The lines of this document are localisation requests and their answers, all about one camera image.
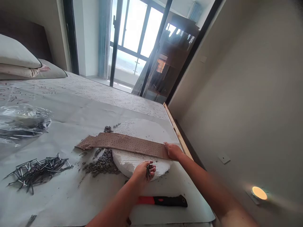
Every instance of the hand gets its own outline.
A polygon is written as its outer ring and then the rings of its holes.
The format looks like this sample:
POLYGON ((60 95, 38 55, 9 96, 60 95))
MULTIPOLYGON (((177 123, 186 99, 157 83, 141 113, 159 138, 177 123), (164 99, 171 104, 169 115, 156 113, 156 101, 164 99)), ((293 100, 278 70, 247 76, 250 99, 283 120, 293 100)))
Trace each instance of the hand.
POLYGON ((136 167, 130 180, 134 180, 144 187, 146 183, 149 182, 151 179, 153 179, 153 177, 155 176, 156 166, 150 165, 151 176, 148 179, 146 179, 146 167, 152 163, 153 161, 144 161, 141 164, 139 164, 136 167))
POLYGON ((184 154, 183 151, 176 144, 167 142, 164 142, 164 144, 168 151, 168 156, 173 160, 179 161, 180 156, 184 154))

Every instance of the wooden board with holes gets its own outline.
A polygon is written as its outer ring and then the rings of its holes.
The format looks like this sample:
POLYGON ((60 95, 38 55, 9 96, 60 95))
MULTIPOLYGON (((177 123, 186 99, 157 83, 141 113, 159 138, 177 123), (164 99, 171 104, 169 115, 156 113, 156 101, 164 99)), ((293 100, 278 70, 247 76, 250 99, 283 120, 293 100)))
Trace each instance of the wooden board with holes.
POLYGON ((139 139, 136 137, 131 137, 119 133, 101 132, 96 137, 88 136, 87 138, 82 140, 76 147, 81 149, 85 149, 87 147, 113 148, 171 160, 168 156, 164 144, 139 139))

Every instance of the white foam block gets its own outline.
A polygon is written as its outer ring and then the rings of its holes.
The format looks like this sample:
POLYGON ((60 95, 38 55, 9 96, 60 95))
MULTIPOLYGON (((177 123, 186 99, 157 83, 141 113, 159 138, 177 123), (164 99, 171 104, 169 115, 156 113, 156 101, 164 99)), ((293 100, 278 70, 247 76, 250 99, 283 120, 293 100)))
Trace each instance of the white foam block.
MULTIPOLYGON (((140 139, 157 143, 172 143, 168 133, 159 124, 144 119, 131 119, 120 124, 114 131, 140 139)), ((127 177, 131 177, 137 165, 144 160, 152 160, 156 165, 155 180, 170 169, 172 161, 155 158, 143 154, 135 154, 113 149, 113 159, 118 169, 127 177)))

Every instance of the pillow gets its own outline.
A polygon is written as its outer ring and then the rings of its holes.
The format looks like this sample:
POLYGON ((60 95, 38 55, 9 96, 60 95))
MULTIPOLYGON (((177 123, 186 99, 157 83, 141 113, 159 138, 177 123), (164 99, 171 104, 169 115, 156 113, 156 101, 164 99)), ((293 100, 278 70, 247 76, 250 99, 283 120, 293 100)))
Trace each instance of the pillow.
POLYGON ((22 77, 35 77, 40 71, 48 71, 50 68, 45 64, 42 64, 41 68, 33 69, 22 66, 14 66, 7 64, 0 64, 0 73, 22 76, 22 77))
POLYGON ((40 68, 42 63, 17 40, 0 34, 0 63, 40 68))
POLYGON ((23 76, 15 76, 15 75, 10 75, 10 74, 5 74, 5 73, 0 73, 0 80, 24 80, 24 79, 51 79, 51 78, 63 78, 67 77, 66 72, 55 66, 54 64, 43 60, 39 59, 42 64, 48 66, 50 68, 49 71, 40 71, 37 76, 35 77, 23 77, 23 76))

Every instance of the clear plastic bag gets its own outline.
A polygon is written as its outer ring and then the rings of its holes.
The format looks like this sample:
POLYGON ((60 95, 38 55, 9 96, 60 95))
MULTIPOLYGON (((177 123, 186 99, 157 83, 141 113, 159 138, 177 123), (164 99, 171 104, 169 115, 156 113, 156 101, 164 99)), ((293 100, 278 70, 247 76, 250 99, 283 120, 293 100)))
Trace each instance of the clear plastic bag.
POLYGON ((27 104, 0 107, 0 143, 14 144, 28 137, 38 137, 49 127, 52 112, 27 104))

